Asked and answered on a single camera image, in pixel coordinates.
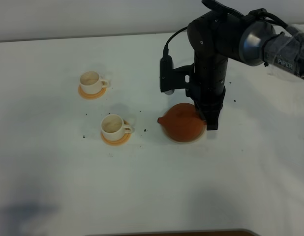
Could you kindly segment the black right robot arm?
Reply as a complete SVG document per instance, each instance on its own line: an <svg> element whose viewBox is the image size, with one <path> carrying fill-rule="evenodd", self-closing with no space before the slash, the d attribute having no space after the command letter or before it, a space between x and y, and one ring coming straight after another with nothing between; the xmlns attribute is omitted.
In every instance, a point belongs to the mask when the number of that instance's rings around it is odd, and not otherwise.
<svg viewBox="0 0 304 236"><path fill-rule="evenodd" d="M191 78L199 87L191 97L207 129L217 130L228 60L273 65L304 80L304 32L263 8L243 15L214 0L203 4L209 12L187 27L194 49Z"/></svg>

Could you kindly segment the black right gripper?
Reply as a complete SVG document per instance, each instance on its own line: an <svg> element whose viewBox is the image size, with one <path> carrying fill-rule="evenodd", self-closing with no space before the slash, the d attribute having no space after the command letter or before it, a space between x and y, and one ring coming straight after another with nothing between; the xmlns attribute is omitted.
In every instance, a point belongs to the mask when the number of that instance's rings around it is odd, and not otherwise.
<svg viewBox="0 0 304 236"><path fill-rule="evenodd" d="M218 130L218 119L223 107L225 92L224 85L207 89L191 85L185 89L186 96L194 102L199 118L206 121L208 131Z"/></svg>

